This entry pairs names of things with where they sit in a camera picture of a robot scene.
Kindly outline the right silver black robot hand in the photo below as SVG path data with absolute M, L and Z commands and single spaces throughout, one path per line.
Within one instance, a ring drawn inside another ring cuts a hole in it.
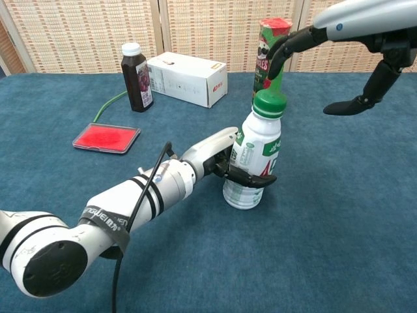
M 361 95 L 329 104 L 323 112 L 356 115 L 369 110 L 382 101 L 403 69 L 416 59 L 416 2 L 342 1 L 328 7 L 314 17 L 311 25 L 281 37 L 270 48 L 268 78 L 273 80 L 294 53 L 327 41 L 360 42 L 370 53 L 381 53 L 383 58 Z

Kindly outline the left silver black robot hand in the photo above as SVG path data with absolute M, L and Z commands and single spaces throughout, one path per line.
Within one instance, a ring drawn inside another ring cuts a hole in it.
M 237 132 L 237 127 L 224 128 L 194 144 L 181 156 L 193 168 L 196 183 L 212 173 L 249 188 L 264 188 L 277 180 L 275 175 L 250 174 L 230 163 Z

